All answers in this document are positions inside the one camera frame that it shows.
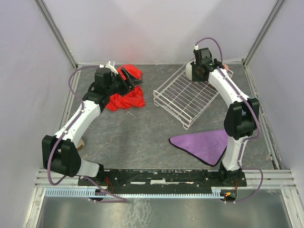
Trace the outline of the cream ceramic mug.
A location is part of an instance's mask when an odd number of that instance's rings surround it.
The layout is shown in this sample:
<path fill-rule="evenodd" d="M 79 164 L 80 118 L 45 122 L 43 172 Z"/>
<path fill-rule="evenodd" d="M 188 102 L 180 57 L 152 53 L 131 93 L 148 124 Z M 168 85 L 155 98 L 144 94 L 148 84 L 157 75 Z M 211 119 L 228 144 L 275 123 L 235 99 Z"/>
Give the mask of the cream ceramic mug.
<path fill-rule="evenodd" d="M 188 62 L 186 64 L 185 74 L 189 80 L 195 81 L 195 62 L 194 61 Z"/>

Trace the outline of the pink plastic tumbler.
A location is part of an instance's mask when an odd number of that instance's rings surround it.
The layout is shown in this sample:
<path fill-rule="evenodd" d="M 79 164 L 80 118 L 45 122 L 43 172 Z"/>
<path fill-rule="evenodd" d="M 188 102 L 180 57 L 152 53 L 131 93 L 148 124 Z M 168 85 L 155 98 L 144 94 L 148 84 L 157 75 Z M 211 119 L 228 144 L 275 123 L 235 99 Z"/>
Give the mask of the pink plastic tumbler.
<path fill-rule="evenodd" d="M 223 64 L 223 66 L 224 66 L 224 69 L 225 69 L 226 71 L 229 71 L 229 67 L 228 67 L 228 65 Z"/>

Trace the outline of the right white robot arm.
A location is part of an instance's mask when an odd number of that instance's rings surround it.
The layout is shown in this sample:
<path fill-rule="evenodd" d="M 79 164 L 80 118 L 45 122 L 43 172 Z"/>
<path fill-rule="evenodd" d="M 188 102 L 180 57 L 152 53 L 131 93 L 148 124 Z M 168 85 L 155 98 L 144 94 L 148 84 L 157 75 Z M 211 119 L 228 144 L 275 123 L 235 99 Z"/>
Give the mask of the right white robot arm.
<path fill-rule="evenodd" d="M 222 62 L 212 58 L 208 48 L 193 50 L 194 61 L 186 67 L 186 76 L 195 82 L 206 81 L 212 85 L 225 101 L 228 110 L 224 120 L 224 130 L 228 135 L 228 145 L 222 160 L 227 171 L 241 169 L 242 157 L 248 140 L 255 130 L 260 132 L 258 121 L 260 103 L 250 98 L 232 81 Z"/>

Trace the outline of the beige cup behind arm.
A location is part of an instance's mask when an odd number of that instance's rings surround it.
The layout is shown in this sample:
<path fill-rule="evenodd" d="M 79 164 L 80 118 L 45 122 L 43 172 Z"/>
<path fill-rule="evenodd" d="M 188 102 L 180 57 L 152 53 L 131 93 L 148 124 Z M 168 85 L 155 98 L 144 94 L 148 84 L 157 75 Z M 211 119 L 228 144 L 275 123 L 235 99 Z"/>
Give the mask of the beige cup behind arm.
<path fill-rule="evenodd" d="M 77 145 L 77 150 L 81 150 L 84 148 L 84 145 L 85 145 L 85 142 L 82 138 L 80 138 L 79 142 L 78 142 L 78 145 Z"/>

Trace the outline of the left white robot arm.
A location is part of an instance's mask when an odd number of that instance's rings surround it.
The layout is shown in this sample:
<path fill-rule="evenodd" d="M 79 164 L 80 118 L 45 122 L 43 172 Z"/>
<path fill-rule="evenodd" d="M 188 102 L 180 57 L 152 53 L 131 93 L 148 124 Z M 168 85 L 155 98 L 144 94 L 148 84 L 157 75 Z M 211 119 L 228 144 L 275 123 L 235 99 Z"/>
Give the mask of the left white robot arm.
<path fill-rule="evenodd" d="M 42 139 L 43 167 L 48 172 L 68 177 L 100 176 L 103 172 L 101 164 L 80 157 L 77 150 L 80 139 L 115 97 L 134 100 L 134 106 L 143 106 L 142 95 L 136 94 L 141 90 L 141 83 L 142 72 L 133 65 L 123 65 L 118 69 L 111 65 L 97 68 L 94 81 L 81 99 L 78 110 L 58 132 Z"/>

